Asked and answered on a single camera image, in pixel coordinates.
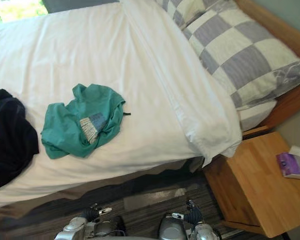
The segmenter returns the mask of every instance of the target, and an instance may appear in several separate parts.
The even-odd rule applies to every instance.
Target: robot
[[[159,227],[159,240],[222,240],[220,233],[205,223],[200,209],[192,200],[187,201],[187,206],[187,214],[166,214]],[[111,211],[110,207],[102,209],[96,205],[85,209],[54,240],[153,240],[148,237],[127,236],[120,216],[99,222],[100,216]],[[190,223],[191,229],[186,230],[184,222]]]

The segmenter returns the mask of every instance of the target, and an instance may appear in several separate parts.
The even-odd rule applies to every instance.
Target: white pillow
[[[244,132],[258,126],[259,123],[269,116],[276,104],[276,100],[271,100],[248,109],[238,110],[241,130]]]

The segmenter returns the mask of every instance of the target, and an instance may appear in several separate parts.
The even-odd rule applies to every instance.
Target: tissue
[[[289,152],[277,155],[276,159],[284,177],[300,179],[300,147],[292,146]]]

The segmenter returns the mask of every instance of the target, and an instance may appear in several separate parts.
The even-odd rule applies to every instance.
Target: white duvet
[[[50,103],[78,83],[126,100],[121,132],[87,158],[51,160],[41,144]],[[170,161],[231,156],[241,141],[230,97],[203,69],[182,32],[154,1],[121,0],[0,24],[0,89],[22,101],[40,153],[0,188],[0,206]]]

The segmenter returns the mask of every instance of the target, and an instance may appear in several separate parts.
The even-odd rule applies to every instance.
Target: wall
[[[300,0],[254,0],[300,31]]]
[[[254,0],[290,26],[300,31],[300,0]],[[300,112],[276,128],[290,144],[300,147]],[[300,240],[300,227],[288,232],[291,240]]]
[[[281,133],[289,145],[300,147],[300,111],[279,125],[276,130]]]

